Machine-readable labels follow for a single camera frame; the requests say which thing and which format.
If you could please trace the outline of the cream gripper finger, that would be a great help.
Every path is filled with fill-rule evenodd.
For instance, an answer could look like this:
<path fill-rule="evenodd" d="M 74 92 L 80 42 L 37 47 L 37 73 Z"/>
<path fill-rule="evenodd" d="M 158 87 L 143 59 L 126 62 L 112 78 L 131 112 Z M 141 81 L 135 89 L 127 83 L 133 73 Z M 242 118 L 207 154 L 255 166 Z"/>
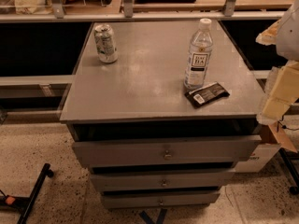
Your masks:
<path fill-rule="evenodd" d="M 261 102 L 262 121 L 282 118 L 289 107 L 299 98 L 299 62 L 287 61 L 281 67 L 273 67 L 265 85 Z"/>
<path fill-rule="evenodd" d="M 276 38 L 278 34 L 278 26 L 280 24 L 280 20 L 275 21 L 271 24 L 267 29 L 263 32 L 259 33 L 255 39 L 258 44 L 269 46 L 276 44 Z"/>

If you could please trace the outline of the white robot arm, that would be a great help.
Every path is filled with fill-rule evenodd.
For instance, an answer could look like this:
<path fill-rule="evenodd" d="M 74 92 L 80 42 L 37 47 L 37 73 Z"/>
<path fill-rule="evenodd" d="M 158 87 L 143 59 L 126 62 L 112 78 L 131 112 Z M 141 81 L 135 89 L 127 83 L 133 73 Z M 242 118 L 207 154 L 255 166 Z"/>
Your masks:
<path fill-rule="evenodd" d="M 280 120 L 299 98 L 299 0 L 281 19 L 259 33 L 256 42 L 275 45 L 277 55 L 287 59 L 282 68 L 273 68 L 266 80 L 257 120 L 268 125 Z"/>

